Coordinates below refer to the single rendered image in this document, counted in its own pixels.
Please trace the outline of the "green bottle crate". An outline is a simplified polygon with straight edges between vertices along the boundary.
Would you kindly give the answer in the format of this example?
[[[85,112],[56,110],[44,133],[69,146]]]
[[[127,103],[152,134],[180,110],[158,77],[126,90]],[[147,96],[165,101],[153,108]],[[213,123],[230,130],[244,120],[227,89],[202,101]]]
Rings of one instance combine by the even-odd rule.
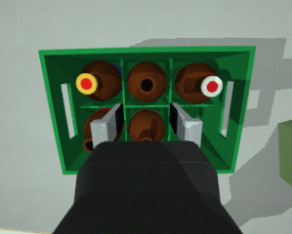
[[[203,122],[200,149],[211,164],[216,160],[229,137],[236,107],[236,86],[229,55],[224,46],[62,49],[38,50],[38,53],[63,175],[77,175],[91,154],[82,146],[86,139],[83,129],[87,119],[100,108],[112,108],[116,103],[123,103],[124,108],[124,129],[118,141],[132,141],[128,126],[137,107],[159,109],[165,125],[165,134],[161,141],[180,140],[169,123],[170,103],[175,102],[191,118],[199,118]],[[104,60],[121,67],[122,92],[116,97],[107,101],[96,101],[77,89],[76,80],[81,70],[92,60]],[[130,70],[142,61],[157,63],[167,76],[164,94],[153,102],[136,100],[127,87]],[[194,62],[204,62],[212,66],[223,83],[223,88],[217,96],[202,103],[187,102],[172,90],[173,72],[182,65]],[[233,89],[227,135],[223,136],[221,131],[228,81],[233,82]],[[69,137],[61,84],[67,84],[75,134],[72,138]]]

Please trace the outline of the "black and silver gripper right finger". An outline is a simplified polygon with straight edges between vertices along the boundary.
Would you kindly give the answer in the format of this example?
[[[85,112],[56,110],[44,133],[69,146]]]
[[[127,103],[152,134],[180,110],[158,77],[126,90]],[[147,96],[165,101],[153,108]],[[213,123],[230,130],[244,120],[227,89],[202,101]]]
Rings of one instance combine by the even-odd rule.
[[[202,121],[191,118],[177,103],[170,103],[169,123],[180,140],[195,142],[200,147]]]

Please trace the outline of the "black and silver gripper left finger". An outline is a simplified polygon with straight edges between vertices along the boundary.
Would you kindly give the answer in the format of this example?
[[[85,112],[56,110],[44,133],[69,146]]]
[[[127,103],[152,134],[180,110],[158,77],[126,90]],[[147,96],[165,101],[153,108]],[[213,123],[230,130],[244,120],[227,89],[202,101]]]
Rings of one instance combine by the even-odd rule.
[[[116,103],[101,120],[91,123],[94,148],[101,142],[114,141],[124,124],[123,103]]]

